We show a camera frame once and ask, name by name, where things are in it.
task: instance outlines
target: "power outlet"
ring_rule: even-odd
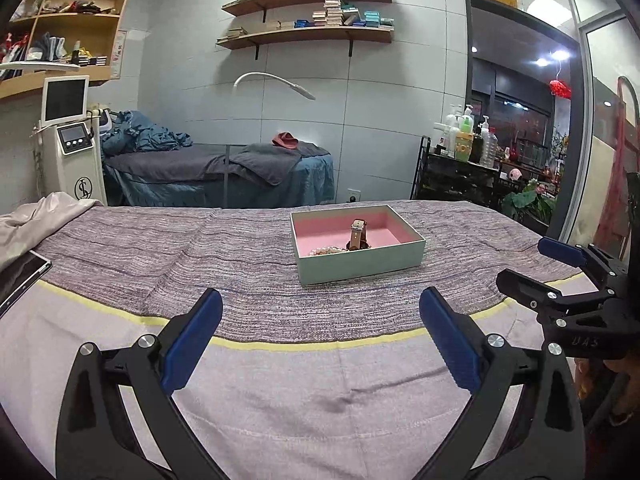
[[[357,189],[348,189],[347,195],[349,197],[348,202],[359,202],[360,201],[360,192]]]

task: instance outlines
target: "monitor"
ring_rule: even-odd
[[[88,88],[87,75],[47,77],[42,89],[40,127],[84,120]]]

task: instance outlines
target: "teal box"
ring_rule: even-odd
[[[369,249],[309,256],[317,248],[346,248],[356,219],[367,222]],[[291,238],[302,285],[417,267],[425,245],[424,238],[388,205],[291,213]]]

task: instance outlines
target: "red towel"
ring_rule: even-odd
[[[282,132],[273,137],[273,143],[276,146],[282,146],[288,150],[295,150],[298,146],[298,140],[289,132]]]

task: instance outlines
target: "circular logo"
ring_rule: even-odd
[[[82,198],[91,198],[91,193],[94,192],[94,185],[87,176],[81,176],[76,182],[74,193],[78,200]]]

